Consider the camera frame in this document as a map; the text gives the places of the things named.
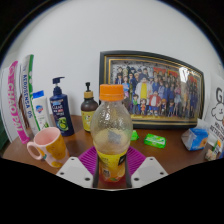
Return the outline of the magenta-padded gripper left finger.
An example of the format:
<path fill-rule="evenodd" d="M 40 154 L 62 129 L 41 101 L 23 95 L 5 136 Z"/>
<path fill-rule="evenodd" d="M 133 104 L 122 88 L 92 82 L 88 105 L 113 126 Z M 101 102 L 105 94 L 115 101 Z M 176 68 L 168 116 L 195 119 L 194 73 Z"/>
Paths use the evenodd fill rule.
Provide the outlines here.
<path fill-rule="evenodd" d="M 70 157 L 57 176 L 84 188 L 96 188 L 98 185 L 98 156 L 91 147 L 79 157 Z"/>

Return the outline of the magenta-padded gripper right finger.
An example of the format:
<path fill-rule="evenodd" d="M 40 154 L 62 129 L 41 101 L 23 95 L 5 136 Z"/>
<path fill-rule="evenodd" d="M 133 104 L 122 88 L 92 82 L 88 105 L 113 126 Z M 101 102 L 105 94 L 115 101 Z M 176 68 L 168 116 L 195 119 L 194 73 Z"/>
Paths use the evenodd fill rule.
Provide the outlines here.
<path fill-rule="evenodd" d="M 155 157 L 146 157 L 133 147 L 127 151 L 125 169 L 128 188 L 140 188 L 168 175 Z"/>

